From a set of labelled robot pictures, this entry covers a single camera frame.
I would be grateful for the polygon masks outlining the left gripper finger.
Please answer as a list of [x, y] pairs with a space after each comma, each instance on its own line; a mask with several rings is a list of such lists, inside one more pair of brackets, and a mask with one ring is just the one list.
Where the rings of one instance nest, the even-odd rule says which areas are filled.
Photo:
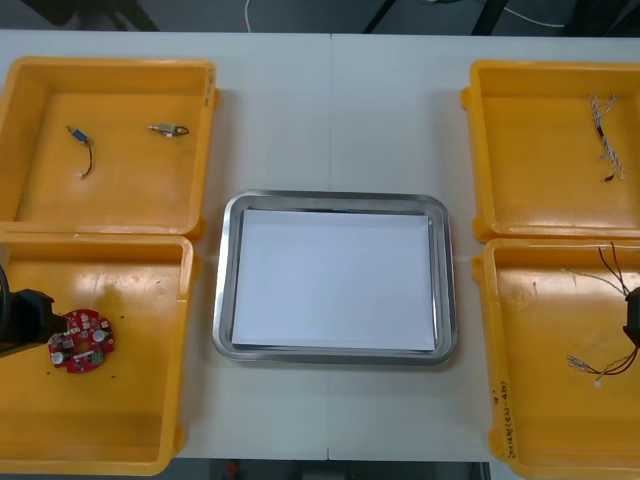
[[35, 319], [44, 321], [53, 314], [54, 300], [47, 294], [23, 289], [11, 293], [10, 317], [13, 321]]
[[30, 341], [24, 346], [1, 345], [1, 355], [8, 356], [45, 345], [54, 334], [64, 333], [66, 330], [66, 319], [58, 315], [51, 315], [44, 321], [30, 319]]

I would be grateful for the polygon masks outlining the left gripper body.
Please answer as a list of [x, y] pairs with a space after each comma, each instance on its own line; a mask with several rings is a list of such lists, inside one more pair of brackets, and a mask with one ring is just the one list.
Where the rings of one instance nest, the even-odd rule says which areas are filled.
[[1, 345], [24, 346], [30, 341], [30, 313], [22, 297], [1, 302]]

